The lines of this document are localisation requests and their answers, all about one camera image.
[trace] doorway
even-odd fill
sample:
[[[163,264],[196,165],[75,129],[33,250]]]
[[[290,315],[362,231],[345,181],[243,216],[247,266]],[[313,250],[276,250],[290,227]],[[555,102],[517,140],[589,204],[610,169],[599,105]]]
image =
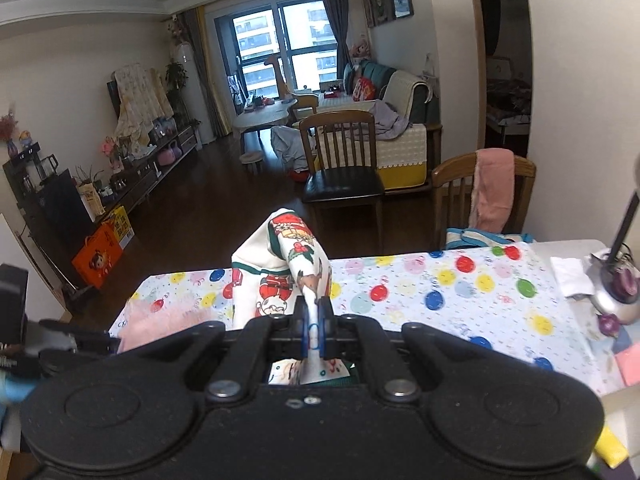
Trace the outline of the doorway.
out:
[[[532,48],[529,0],[480,0],[486,51],[484,148],[527,156]]]
[[[291,90],[319,91],[337,78],[337,41],[322,0],[274,2],[215,23],[226,74],[243,99],[278,97],[273,66],[265,66],[273,54]]]

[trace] bolt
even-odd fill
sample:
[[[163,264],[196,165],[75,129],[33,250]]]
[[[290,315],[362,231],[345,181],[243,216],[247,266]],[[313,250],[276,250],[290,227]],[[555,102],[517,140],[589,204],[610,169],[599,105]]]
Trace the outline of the bolt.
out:
[[[393,379],[385,384],[385,391],[399,398],[413,395],[417,390],[416,384],[407,379]]]
[[[316,406],[322,402],[322,399],[315,395],[309,395],[305,397],[305,404],[309,404],[310,406]]]
[[[285,402],[285,405],[290,408],[293,408],[294,410],[299,410],[304,406],[304,403],[300,399],[287,399],[287,402]]]
[[[240,389],[240,384],[235,381],[221,380],[211,383],[207,387],[207,393],[212,397],[228,399],[229,397],[235,397],[240,393]]]

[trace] lamp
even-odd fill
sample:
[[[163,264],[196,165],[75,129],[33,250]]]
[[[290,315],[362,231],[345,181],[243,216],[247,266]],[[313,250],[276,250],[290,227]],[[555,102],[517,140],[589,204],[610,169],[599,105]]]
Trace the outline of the lamp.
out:
[[[615,314],[622,324],[631,324],[640,319],[640,287],[630,259],[620,255],[626,235],[640,205],[640,156],[636,159],[636,190],[634,190],[625,217],[606,260],[591,255],[591,267],[587,275],[593,282],[595,292],[591,303],[602,314]]]

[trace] white tower fan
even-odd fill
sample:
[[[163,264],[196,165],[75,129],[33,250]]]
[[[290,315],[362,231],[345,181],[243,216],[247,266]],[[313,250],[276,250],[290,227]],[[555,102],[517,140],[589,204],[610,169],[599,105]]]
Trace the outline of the white tower fan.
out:
[[[214,139],[213,129],[209,121],[209,114],[207,113],[207,105],[204,101],[196,62],[193,60],[193,49],[189,43],[181,43],[176,47],[175,61],[182,65],[182,68],[188,76],[185,87],[180,90],[182,100],[187,107],[191,119],[200,121],[196,129],[196,133],[200,133],[199,141],[202,144],[209,144]]]

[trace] vase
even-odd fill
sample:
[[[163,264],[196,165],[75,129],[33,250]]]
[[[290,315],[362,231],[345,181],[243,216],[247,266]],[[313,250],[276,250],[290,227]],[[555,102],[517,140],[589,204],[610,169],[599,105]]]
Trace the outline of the vase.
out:
[[[14,158],[14,156],[18,155],[18,148],[13,139],[9,139],[6,142],[6,152],[9,154],[9,158]]]

